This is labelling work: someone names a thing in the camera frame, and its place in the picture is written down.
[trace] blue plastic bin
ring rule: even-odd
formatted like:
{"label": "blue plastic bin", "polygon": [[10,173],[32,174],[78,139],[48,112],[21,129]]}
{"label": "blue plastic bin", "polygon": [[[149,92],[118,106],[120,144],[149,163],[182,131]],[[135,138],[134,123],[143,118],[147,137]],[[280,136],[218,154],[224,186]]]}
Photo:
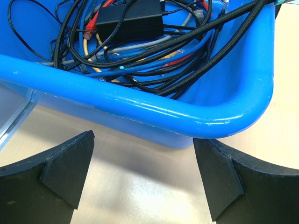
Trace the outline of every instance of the blue plastic bin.
{"label": "blue plastic bin", "polygon": [[[51,12],[61,0],[39,0]],[[0,7],[0,79],[9,88],[35,90],[35,100],[47,107],[172,148],[185,148],[196,138],[222,138],[251,126],[266,110],[273,92],[274,5],[267,5],[237,46],[200,78],[179,101],[101,82],[40,65],[8,24],[7,7]],[[231,1],[231,11],[242,4]],[[72,0],[59,8],[60,18]],[[220,4],[215,3],[217,16]],[[165,23],[181,24],[187,12],[165,16]],[[235,33],[245,15],[224,25],[214,53]],[[49,42],[60,25],[27,0],[12,7],[16,30],[39,54],[50,57]]]}

